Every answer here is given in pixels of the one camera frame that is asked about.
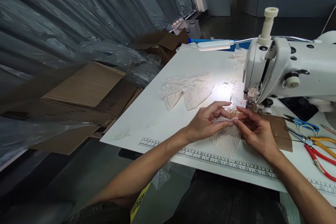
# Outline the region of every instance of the white bin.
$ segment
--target white bin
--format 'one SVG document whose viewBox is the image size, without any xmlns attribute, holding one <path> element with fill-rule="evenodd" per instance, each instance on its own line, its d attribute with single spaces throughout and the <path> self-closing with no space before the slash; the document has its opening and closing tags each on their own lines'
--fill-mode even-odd
<svg viewBox="0 0 336 224">
<path fill-rule="evenodd" d="M 198 20 L 184 20 L 177 29 L 181 32 L 183 29 L 186 29 L 189 38 L 200 39 L 201 38 L 201 29 L 198 23 Z"/>
</svg>

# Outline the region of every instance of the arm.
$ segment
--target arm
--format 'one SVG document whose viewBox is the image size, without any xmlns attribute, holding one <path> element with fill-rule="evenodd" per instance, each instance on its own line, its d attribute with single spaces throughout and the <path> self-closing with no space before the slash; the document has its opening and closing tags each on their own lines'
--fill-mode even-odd
<svg viewBox="0 0 336 224">
<path fill-rule="evenodd" d="M 200 108 L 189 125 L 127 166 L 92 199 L 90 204 L 111 200 L 117 205 L 131 206 L 158 170 L 179 150 L 192 142 L 210 137 L 227 126 L 232 126 L 229 121 L 216 125 L 210 123 L 219 116 L 231 119 L 229 113 L 223 109 L 223 106 L 230 104 L 226 101 L 215 101 L 207 108 Z"/>
<path fill-rule="evenodd" d="M 336 210 L 277 148 L 270 123 L 251 110 L 237 109 L 243 114 L 233 124 L 246 142 L 274 168 L 306 223 L 334 223 Z"/>
</svg>

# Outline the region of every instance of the white table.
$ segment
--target white table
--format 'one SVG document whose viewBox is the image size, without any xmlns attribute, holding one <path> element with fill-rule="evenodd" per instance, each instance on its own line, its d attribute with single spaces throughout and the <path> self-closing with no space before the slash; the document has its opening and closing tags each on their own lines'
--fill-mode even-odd
<svg viewBox="0 0 336 224">
<path fill-rule="evenodd" d="M 237 79 L 234 70 L 237 60 L 229 59 L 231 54 L 231 52 L 225 51 L 200 52 L 192 48 L 180 50 L 103 136 L 101 141 L 145 153 L 160 141 L 164 141 L 180 128 L 186 126 L 194 117 L 198 108 L 206 107 L 216 100 L 229 101 L 231 91 L 223 83 Z M 205 73 L 210 73 L 216 82 L 213 93 L 196 109 L 187 111 L 184 97 L 182 97 L 171 111 L 167 111 L 165 103 L 159 96 L 162 84 L 166 79 Z M 272 110 L 274 115 L 295 116 L 278 100 L 274 101 Z M 309 122 L 330 127 L 323 113 L 317 113 Z M 319 135 L 335 138 L 322 127 Z M 317 146 L 315 148 L 328 156 L 324 150 Z M 282 152 L 321 194 L 333 206 L 336 206 L 336 183 L 326 178 L 313 165 L 303 143 L 293 141 L 293 152 Z M 319 160 L 331 175 L 336 176 L 335 166 L 322 159 Z M 188 145 L 172 157 L 171 161 L 286 192 L 285 187 L 272 168 L 261 157 L 248 151 L 243 141 L 240 142 L 234 156 L 230 159 L 222 157 L 210 140 L 204 139 Z"/>
</svg>

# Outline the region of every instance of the white sewing machine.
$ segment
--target white sewing machine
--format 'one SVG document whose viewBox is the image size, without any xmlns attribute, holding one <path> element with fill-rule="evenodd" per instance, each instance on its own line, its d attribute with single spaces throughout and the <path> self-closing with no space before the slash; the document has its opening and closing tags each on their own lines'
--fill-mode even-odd
<svg viewBox="0 0 336 224">
<path fill-rule="evenodd" d="M 251 40 L 244 67 L 244 98 L 264 105 L 266 114 L 271 113 L 273 102 L 265 102 L 270 97 L 304 96 L 336 102 L 336 31 L 313 41 L 290 36 L 271 37 L 278 11 L 274 7 L 265 9 L 265 21 L 258 38 L 204 42 L 199 43 L 198 48 L 202 51 L 228 49 L 235 43 Z M 251 89 L 257 91 L 252 97 L 249 96 Z"/>
</svg>

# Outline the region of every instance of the cardboard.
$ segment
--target cardboard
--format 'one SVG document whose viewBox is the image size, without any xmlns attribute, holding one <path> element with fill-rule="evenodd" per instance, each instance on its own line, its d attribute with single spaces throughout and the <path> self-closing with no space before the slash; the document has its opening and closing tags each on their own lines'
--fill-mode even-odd
<svg viewBox="0 0 336 224">
<path fill-rule="evenodd" d="M 70 155 L 77 149 L 93 132 L 101 126 L 92 125 L 83 128 L 73 129 L 58 134 L 44 142 L 35 144 L 30 149 L 48 151 L 59 154 Z"/>
<path fill-rule="evenodd" d="M 124 76 L 124 72 L 90 62 L 42 98 L 95 107 Z"/>
<path fill-rule="evenodd" d="M 162 59 L 163 64 L 167 64 L 182 43 L 188 44 L 188 39 L 189 35 L 185 29 L 177 36 L 167 31 L 158 31 L 140 37 L 131 47 L 153 53 Z"/>
<path fill-rule="evenodd" d="M 100 102 L 96 110 L 117 118 L 136 90 L 137 87 L 134 84 L 122 79 Z"/>
<path fill-rule="evenodd" d="M 261 115 L 271 125 L 272 134 L 277 147 L 284 151 L 293 152 L 292 139 L 288 133 L 286 121 L 274 115 Z"/>
<path fill-rule="evenodd" d="M 0 113 L 93 122 L 117 118 L 136 90 L 121 80 L 124 74 L 97 62 L 51 69 L 1 100 Z"/>
<path fill-rule="evenodd" d="M 135 101 L 135 99 L 138 98 L 138 96 L 142 93 L 143 90 L 144 89 L 142 89 L 142 88 L 137 88 L 137 90 L 134 92 L 131 99 L 128 101 L 127 105 L 124 107 L 124 109 L 119 114 L 118 118 L 126 111 L 126 109 L 128 109 L 128 107 Z M 118 118 L 115 118 L 112 121 L 110 121 L 109 123 L 107 123 L 108 126 L 103 132 L 101 132 L 101 133 L 100 132 L 95 132 L 91 135 L 91 137 L 101 139 L 102 136 L 113 126 L 113 124 L 115 124 L 115 122 L 118 120 Z"/>
</svg>

